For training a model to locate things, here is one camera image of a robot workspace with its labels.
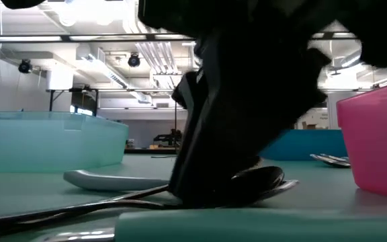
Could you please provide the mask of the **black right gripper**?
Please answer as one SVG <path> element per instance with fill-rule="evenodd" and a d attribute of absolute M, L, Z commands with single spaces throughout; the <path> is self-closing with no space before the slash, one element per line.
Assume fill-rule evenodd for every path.
<path fill-rule="evenodd" d="M 257 154 L 325 100 L 317 79 L 330 59 L 306 42 L 251 30 L 202 34 L 196 54 L 200 71 L 174 92 L 187 120 L 169 191 L 186 206 L 233 205 L 255 192 Z"/>

